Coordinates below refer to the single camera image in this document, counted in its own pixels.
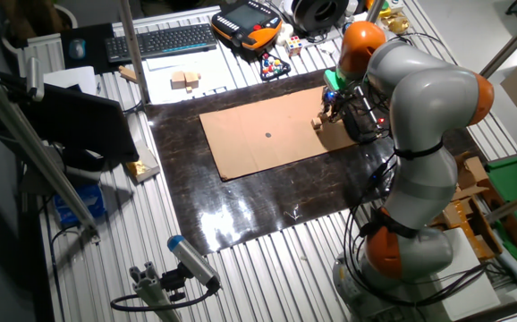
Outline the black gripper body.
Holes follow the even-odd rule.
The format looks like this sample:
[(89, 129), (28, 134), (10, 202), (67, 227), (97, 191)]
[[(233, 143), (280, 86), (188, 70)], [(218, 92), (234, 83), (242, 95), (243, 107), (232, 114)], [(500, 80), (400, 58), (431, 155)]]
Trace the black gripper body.
[[(344, 108), (346, 104), (346, 98), (340, 91), (331, 90), (330, 88), (324, 88), (322, 93), (322, 115), (324, 117), (343, 117), (345, 115)], [(335, 113), (328, 115), (330, 107), (333, 106)]]

